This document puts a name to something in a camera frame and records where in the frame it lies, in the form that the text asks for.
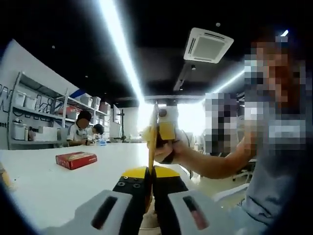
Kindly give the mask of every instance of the air conditioner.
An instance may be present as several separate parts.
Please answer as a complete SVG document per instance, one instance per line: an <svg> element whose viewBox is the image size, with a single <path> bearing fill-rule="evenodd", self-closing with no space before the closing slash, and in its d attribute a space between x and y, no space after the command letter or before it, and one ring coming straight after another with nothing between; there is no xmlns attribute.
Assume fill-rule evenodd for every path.
<svg viewBox="0 0 313 235"><path fill-rule="evenodd" d="M222 34L193 28L189 35L184 59L217 64L233 42L232 38Z"/></svg>

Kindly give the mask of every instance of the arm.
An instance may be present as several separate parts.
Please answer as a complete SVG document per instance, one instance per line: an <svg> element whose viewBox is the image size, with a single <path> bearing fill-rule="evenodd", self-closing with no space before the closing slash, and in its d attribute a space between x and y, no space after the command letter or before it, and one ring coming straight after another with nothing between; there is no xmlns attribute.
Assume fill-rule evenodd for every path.
<svg viewBox="0 0 313 235"><path fill-rule="evenodd" d="M86 140L82 140L82 141L70 141L70 140L67 140L69 146L79 146L79 145L82 145L82 144L85 144L86 143Z"/></svg>
<svg viewBox="0 0 313 235"><path fill-rule="evenodd" d="M173 145L178 152L178 163L182 166L211 179L227 178L236 174L255 156L254 137L251 133L238 144L237 149L225 158L204 155L193 149Z"/></svg>
<svg viewBox="0 0 313 235"><path fill-rule="evenodd" d="M85 144L86 140L75 141L74 134L75 134L74 129L72 128L72 126L70 126L67 132L67 142L69 146L79 146L79 145Z"/></svg>

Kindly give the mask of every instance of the white table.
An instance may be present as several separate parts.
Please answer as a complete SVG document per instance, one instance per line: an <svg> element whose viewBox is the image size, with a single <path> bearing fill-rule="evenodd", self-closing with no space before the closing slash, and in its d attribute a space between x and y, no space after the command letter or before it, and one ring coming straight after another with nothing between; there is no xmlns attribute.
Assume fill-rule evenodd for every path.
<svg viewBox="0 0 313 235"><path fill-rule="evenodd" d="M95 153L98 161L75 170L55 162L58 154ZM148 165L145 143L110 143L41 150L3 150L0 161L13 181L11 193L17 206L35 228L59 227L74 217L75 210L104 189L113 189L129 168ZM188 188L189 176L179 165L163 165L177 171Z"/></svg>

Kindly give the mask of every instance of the man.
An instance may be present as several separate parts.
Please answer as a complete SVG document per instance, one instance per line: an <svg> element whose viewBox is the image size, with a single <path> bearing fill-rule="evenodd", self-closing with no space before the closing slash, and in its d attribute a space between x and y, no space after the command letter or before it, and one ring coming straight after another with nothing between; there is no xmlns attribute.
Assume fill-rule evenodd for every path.
<svg viewBox="0 0 313 235"><path fill-rule="evenodd" d="M101 124L95 124L93 127L88 128L87 134L92 140L96 140L99 138L99 135L103 134L103 126Z"/></svg>
<svg viewBox="0 0 313 235"><path fill-rule="evenodd" d="M295 51L275 40L272 34L253 44L251 64L262 77L253 81L251 73L250 91L245 94L245 135L234 152L225 158L207 156L182 141L156 150L157 161L174 151L175 163L211 179L230 177L256 157L245 200L230 211L244 234L260 234L279 217L312 139L312 98L307 97L311 85L300 64L292 60Z"/></svg>
<svg viewBox="0 0 313 235"><path fill-rule="evenodd" d="M69 146L90 145L88 141L87 127L91 120L91 114L82 110L78 115L76 122L68 128L67 142Z"/></svg>

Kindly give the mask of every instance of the window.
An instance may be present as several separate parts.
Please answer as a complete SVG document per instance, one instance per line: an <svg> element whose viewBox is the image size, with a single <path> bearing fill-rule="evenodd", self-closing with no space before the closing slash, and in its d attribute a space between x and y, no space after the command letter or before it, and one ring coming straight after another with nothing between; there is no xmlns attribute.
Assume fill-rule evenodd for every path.
<svg viewBox="0 0 313 235"><path fill-rule="evenodd" d="M178 126L184 132L201 135L205 130L205 110L201 103L178 104Z"/></svg>

